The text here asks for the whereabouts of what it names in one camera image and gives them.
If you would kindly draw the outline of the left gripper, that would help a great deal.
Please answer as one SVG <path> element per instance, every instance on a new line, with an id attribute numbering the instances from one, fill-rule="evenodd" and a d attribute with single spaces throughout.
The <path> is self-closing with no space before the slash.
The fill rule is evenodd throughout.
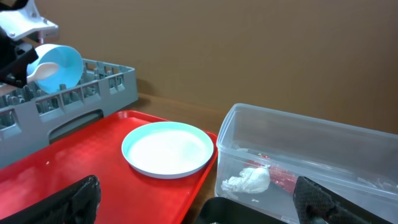
<path id="1" fill-rule="evenodd" d="M 38 59 L 38 55 L 27 42 L 14 41 L 1 28 L 1 83 L 17 88 L 27 84 L 27 66 Z"/>

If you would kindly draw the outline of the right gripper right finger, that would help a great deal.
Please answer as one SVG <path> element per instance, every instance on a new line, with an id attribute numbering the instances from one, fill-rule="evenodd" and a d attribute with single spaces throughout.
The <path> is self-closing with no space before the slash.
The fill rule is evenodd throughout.
<path id="1" fill-rule="evenodd" d="M 300 224 L 391 224 L 304 176 L 297 178 L 293 201 Z"/>

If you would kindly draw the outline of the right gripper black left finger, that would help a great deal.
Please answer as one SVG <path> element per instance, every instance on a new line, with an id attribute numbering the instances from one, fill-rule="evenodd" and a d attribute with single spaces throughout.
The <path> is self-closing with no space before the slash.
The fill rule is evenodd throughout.
<path id="1" fill-rule="evenodd" d="M 1 219 L 1 224 L 94 224 L 100 202 L 100 181 L 89 175 Z"/>

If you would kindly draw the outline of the cream plastic spoon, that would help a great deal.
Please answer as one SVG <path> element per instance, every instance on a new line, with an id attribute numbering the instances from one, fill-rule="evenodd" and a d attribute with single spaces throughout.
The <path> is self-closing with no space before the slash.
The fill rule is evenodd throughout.
<path id="1" fill-rule="evenodd" d="M 53 62 L 41 63 L 36 69 L 27 77 L 27 83 L 36 80 L 44 80 L 56 74 L 59 70 L 59 65 Z"/>

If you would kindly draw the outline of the red snack wrapper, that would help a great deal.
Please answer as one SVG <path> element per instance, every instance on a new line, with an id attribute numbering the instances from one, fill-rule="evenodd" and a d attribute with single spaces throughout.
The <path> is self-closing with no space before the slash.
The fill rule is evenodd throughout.
<path id="1" fill-rule="evenodd" d="M 254 188 L 248 190 L 249 194 L 259 194 L 263 193 L 268 189 L 270 184 L 275 184 L 278 188 L 286 191 L 289 194 L 293 194 L 295 190 L 295 185 L 297 182 L 297 177 L 290 171 L 277 167 L 275 165 L 263 164 L 258 161 L 246 160 L 245 167 L 267 169 L 269 173 L 269 184 L 263 186 L 263 180 L 256 179 L 254 181 Z"/>

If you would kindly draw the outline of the light blue small bowl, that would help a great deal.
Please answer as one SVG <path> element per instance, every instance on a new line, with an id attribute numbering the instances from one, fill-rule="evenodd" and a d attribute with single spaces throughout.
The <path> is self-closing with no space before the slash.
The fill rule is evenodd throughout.
<path id="1" fill-rule="evenodd" d="M 80 53 L 67 45 L 44 44 L 35 48 L 39 56 L 36 61 L 27 66 L 30 75 L 41 63 L 53 62 L 59 66 L 58 72 L 44 80 L 37 80 L 38 87 L 48 94 L 60 90 L 60 85 L 67 88 L 77 85 L 83 73 L 83 59 Z"/>

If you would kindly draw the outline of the white napkin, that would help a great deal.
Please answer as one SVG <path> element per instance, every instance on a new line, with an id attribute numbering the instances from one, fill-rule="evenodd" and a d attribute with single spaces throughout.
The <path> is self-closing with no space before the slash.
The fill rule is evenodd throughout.
<path id="1" fill-rule="evenodd" d="M 227 192 L 259 194 L 269 188 L 271 182 L 267 167 L 244 168 L 238 177 L 232 176 L 222 181 L 221 189 Z"/>

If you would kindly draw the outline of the large light blue plate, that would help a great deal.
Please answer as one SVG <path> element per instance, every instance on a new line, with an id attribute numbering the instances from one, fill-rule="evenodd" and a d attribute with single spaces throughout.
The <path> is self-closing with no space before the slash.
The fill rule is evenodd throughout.
<path id="1" fill-rule="evenodd" d="M 136 171 L 156 179 L 179 179 L 210 162 L 214 144 L 201 129 L 174 121 L 135 128 L 122 141 L 121 152 Z"/>

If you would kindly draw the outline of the grey plastic dishwasher rack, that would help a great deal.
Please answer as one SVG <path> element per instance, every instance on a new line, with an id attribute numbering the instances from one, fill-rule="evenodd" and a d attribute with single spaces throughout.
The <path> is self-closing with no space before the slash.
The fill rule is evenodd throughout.
<path id="1" fill-rule="evenodd" d="M 1 167 L 137 101 L 132 67 L 85 59 L 81 80 L 47 94 L 33 83 L 1 97 Z"/>

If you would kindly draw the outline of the clear plastic waste bin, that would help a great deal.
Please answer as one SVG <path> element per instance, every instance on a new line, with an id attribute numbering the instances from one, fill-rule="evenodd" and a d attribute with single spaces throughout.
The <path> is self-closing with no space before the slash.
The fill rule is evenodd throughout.
<path id="1" fill-rule="evenodd" d="M 238 103 L 216 141 L 215 195 L 287 222 L 297 223 L 293 194 L 270 184 L 263 193 L 221 189 L 246 160 L 307 177 L 365 210 L 397 222 L 397 136 L 324 119 Z"/>

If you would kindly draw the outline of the red plastic serving tray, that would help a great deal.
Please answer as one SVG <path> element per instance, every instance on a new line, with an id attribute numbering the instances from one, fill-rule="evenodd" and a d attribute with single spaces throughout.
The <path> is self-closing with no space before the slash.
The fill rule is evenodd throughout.
<path id="1" fill-rule="evenodd" d="M 135 171 L 121 144 L 156 116 L 120 111 L 1 169 L 1 218 L 17 213 L 78 180 L 95 175 L 101 187 L 96 223 L 180 223 L 217 160 L 181 179 Z"/>

